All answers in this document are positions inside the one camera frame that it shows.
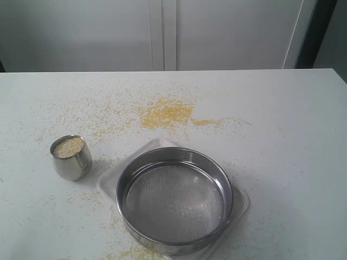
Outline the round steel mesh sieve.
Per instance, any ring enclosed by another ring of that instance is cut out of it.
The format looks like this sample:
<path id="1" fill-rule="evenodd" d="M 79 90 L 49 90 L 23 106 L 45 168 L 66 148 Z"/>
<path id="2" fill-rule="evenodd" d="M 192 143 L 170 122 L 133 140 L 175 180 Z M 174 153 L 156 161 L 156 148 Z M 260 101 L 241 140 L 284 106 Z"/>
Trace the round steel mesh sieve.
<path id="1" fill-rule="evenodd" d="M 208 156 L 163 147 L 133 159 L 116 187 L 118 210 L 130 235 L 162 255 L 188 255 L 214 242 L 230 222 L 234 191 Z"/>

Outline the stainless steel cup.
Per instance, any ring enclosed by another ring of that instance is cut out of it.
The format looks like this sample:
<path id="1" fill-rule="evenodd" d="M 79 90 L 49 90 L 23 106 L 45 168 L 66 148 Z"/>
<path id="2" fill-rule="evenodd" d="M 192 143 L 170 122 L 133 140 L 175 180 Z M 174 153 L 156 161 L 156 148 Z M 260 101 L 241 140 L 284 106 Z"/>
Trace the stainless steel cup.
<path id="1" fill-rule="evenodd" d="M 62 136 L 52 143 L 49 151 L 56 173 L 65 180 L 77 181 L 91 170 L 91 153 L 79 135 Z"/>

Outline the spilled yellow grain pile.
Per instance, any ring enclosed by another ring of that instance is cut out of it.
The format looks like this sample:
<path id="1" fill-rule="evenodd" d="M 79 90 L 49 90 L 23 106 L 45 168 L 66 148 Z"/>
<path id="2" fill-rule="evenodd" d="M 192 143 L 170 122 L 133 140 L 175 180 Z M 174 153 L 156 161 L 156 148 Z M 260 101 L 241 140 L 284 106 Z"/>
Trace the spilled yellow grain pile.
<path id="1" fill-rule="evenodd" d="M 193 117 L 194 104 L 180 100 L 159 98 L 150 102 L 146 107 L 138 108 L 140 124 L 149 129 L 176 129 L 178 125 L 187 126 L 191 122 L 194 126 L 215 125 L 219 127 L 223 119 L 196 119 Z"/>

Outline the white square plastic tray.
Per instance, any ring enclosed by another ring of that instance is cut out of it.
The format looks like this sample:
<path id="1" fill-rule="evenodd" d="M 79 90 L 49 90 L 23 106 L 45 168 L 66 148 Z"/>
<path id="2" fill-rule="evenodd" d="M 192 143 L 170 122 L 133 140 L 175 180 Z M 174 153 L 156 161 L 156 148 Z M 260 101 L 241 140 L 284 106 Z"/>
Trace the white square plastic tray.
<path id="1" fill-rule="evenodd" d="M 110 169 L 102 173 L 97 181 L 98 191 L 101 192 L 105 197 L 109 198 L 114 205 L 117 205 L 116 186 L 119 176 L 125 169 L 125 167 L 134 158 L 145 152 L 151 151 L 156 148 L 176 146 L 176 143 L 165 138 L 152 139 L 143 147 L 136 150 L 133 154 L 126 157 L 122 161 L 113 164 Z M 183 256 L 163 256 L 164 259 L 209 259 L 215 251 L 219 250 L 220 244 L 227 240 L 227 236 L 231 232 L 233 226 L 247 211 L 250 205 L 250 198 L 245 190 L 239 188 L 237 184 L 233 184 L 232 187 L 234 191 L 234 205 L 232 209 L 232 216 L 230 217 L 229 225 L 218 237 L 218 239 L 198 252 Z"/>

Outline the white cabinet doors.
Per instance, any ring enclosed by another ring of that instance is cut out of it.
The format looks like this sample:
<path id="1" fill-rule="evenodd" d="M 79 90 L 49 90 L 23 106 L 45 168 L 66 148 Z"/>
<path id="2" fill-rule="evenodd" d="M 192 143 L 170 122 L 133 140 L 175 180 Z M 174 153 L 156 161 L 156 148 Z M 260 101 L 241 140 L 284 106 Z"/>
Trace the white cabinet doors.
<path id="1" fill-rule="evenodd" d="M 1 1 L 8 72 L 293 68 L 315 1 Z"/>

